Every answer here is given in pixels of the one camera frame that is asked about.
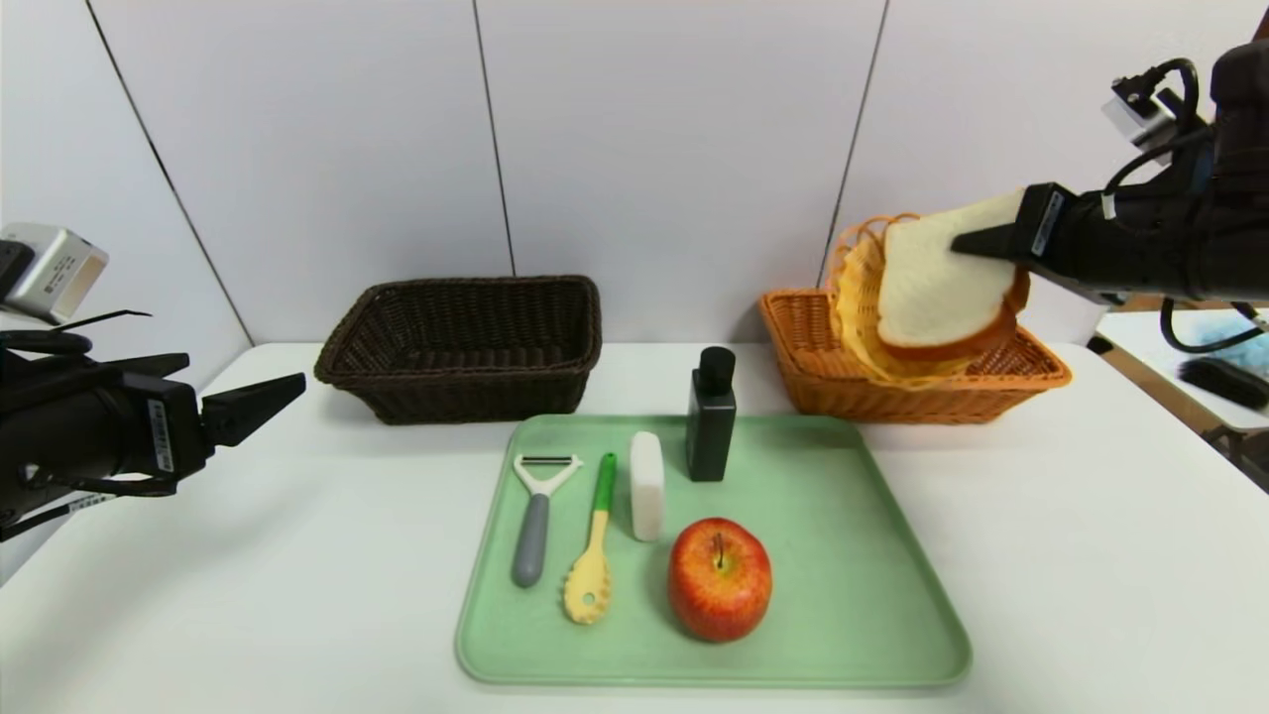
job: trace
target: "red apple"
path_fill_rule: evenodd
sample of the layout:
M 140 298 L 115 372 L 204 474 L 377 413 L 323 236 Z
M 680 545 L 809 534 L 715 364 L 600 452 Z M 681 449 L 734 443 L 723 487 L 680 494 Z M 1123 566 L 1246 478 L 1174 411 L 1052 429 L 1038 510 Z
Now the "red apple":
M 692 524 L 670 552 L 670 606 L 697 637 L 740 639 L 772 600 L 772 562 L 753 534 L 727 519 Z

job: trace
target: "green tray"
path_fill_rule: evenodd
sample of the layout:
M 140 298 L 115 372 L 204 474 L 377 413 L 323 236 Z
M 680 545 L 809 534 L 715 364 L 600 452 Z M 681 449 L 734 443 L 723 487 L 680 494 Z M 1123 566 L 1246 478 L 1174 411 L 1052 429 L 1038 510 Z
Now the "green tray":
M 971 649 L 859 432 L 829 417 L 742 417 L 727 476 L 692 483 L 681 417 L 549 416 L 511 438 L 458 624 L 457 654 L 475 678 L 515 685 L 722 687 L 920 687 L 957 681 Z M 666 517 L 660 543 L 634 540 L 629 441 L 661 439 Z M 605 553 L 613 597 L 599 623 L 567 619 L 563 580 L 586 545 L 605 453 L 618 455 Z M 529 496 L 516 454 L 579 455 L 585 467 L 551 497 L 542 580 L 511 582 L 511 555 Z M 666 599 L 670 547 L 689 524 L 731 519 L 763 542 L 774 588 L 749 637 L 692 639 Z

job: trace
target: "blue object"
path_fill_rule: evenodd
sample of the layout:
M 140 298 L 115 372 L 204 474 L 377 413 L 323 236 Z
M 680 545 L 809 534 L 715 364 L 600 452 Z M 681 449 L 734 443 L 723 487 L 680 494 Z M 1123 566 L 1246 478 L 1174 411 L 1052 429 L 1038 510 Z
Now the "blue object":
M 1242 315 L 1220 315 L 1204 320 L 1194 327 L 1190 344 L 1207 344 L 1227 336 L 1233 336 L 1251 326 Z M 1261 379 L 1269 379 L 1269 334 L 1254 336 L 1242 344 L 1212 351 L 1212 356 L 1241 368 Z

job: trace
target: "green handle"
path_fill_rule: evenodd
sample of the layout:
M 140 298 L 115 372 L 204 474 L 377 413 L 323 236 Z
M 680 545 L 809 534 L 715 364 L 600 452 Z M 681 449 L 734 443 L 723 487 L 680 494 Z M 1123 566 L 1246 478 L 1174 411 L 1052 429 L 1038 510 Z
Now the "green handle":
M 617 481 L 617 455 L 604 454 L 599 463 L 599 484 L 595 487 L 595 511 L 608 511 L 613 505 L 613 482 Z

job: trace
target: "bottle cap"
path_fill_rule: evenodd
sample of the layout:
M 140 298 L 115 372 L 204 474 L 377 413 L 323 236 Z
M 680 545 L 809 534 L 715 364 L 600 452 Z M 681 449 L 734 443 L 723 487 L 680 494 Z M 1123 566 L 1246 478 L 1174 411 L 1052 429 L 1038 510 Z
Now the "bottle cap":
M 736 354 L 726 346 L 707 346 L 700 351 L 700 391 L 712 397 L 731 392 L 736 374 Z

